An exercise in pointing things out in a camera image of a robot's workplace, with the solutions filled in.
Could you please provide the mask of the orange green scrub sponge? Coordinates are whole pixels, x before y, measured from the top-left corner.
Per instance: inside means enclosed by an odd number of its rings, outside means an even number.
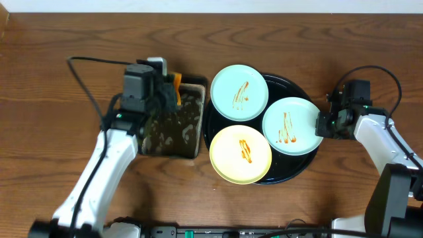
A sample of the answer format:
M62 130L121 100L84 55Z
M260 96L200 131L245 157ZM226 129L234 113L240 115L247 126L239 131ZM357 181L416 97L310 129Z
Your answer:
M174 89L175 89L175 93L176 93L176 105L180 106L182 103L181 103L179 88L180 88L180 84L181 84L181 81L182 81L182 74L181 73L171 73L171 75L174 77L173 85L174 85Z

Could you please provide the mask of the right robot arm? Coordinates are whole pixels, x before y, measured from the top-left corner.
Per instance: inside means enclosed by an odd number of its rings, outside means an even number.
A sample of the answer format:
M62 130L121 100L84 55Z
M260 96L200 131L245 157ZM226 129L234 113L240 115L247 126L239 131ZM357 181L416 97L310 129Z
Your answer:
M422 209L409 206L408 199L422 200L422 159L400 136L389 113L372 105L369 81L351 80L327 100L330 110L318 114L316 135L358 141L380 175L365 213L336 218L332 229L345 237L421 237Z

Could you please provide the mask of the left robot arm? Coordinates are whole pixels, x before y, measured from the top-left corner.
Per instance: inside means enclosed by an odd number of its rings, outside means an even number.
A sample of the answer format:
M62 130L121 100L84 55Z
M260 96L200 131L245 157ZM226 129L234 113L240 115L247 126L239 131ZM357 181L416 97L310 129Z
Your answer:
M163 58L126 63L124 89L100 113L95 149L77 184L51 221L34 221L29 237L109 237L105 216L127 167L139 153L152 116L176 112L181 75L167 72Z

